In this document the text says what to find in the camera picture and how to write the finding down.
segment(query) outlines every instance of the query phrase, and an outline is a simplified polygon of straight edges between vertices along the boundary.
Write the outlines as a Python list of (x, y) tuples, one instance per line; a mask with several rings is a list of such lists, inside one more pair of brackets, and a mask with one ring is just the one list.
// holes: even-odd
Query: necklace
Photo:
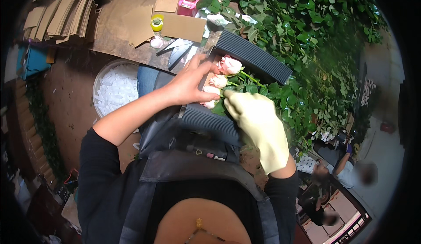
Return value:
[(190, 240), (191, 240), (192, 238), (194, 238), (194, 237), (196, 236), (196, 234), (197, 234), (199, 231), (203, 231), (203, 232), (205, 232), (205, 233), (207, 233), (207, 234), (209, 234), (209, 235), (213, 236), (213, 237), (214, 237), (214, 238), (216, 238), (217, 240), (220, 240), (220, 241), (225, 242), (225, 240), (224, 240), (223, 238), (220, 238), (220, 237), (218, 237), (217, 235), (212, 234), (212, 233), (210, 233), (209, 231), (207, 231), (207, 230), (205, 230), (204, 228), (202, 228), (202, 219), (201, 219), (201, 218), (198, 218), (198, 219), (196, 220), (196, 230), (193, 232), (193, 234), (192, 234), (192, 235), (190, 235), (189, 239), (188, 239), (188, 240), (186, 240), (186, 242), (185, 242), (184, 244), (188, 244), (188, 243), (190, 242)]

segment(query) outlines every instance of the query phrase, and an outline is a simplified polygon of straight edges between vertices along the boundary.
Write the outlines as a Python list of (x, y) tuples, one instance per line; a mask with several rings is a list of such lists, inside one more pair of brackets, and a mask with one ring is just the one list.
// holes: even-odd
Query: red wire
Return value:
[(71, 171), (70, 171), (70, 175), (69, 175), (69, 177), (66, 179), (66, 181), (63, 183), (63, 184), (67, 184), (68, 182), (69, 182), (69, 179), (70, 179), (70, 177), (71, 177), (71, 173), (73, 172), (73, 171), (76, 171), (76, 173), (77, 173), (77, 178), (79, 177), (79, 172), (75, 169), (75, 168), (72, 168), (71, 169)]

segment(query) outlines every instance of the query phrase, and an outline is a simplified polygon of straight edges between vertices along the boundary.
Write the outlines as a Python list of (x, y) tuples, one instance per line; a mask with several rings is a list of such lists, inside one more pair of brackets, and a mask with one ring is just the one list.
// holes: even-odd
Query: purple glove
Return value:
[(352, 154), (352, 146), (350, 144), (346, 146), (346, 152)]

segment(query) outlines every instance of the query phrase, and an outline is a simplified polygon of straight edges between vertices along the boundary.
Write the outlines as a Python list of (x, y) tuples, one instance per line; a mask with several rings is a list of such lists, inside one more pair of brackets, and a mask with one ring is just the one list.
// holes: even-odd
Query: scissors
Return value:
[(176, 64), (182, 59), (184, 54), (192, 47), (192, 45), (192, 41), (179, 38), (171, 42), (167, 47), (157, 52), (157, 56), (169, 51), (170, 49), (173, 49), (173, 52), (171, 52), (171, 56), (168, 60), (168, 71), (171, 71), (174, 66), (176, 66)]

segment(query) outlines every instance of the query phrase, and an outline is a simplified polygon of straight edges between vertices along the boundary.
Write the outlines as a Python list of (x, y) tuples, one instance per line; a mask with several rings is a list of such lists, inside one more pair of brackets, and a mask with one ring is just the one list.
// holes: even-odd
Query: wooden table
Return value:
[[(112, 0), (104, 5), (98, 18), (96, 39), (90, 49), (168, 71), (171, 51), (156, 56), (157, 49), (150, 47), (149, 42), (144, 42), (137, 48), (129, 45), (129, 32), (122, 16), (141, 5), (155, 5), (155, 0)], [(179, 62), (171, 72), (176, 74), (183, 66), (184, 64)]]

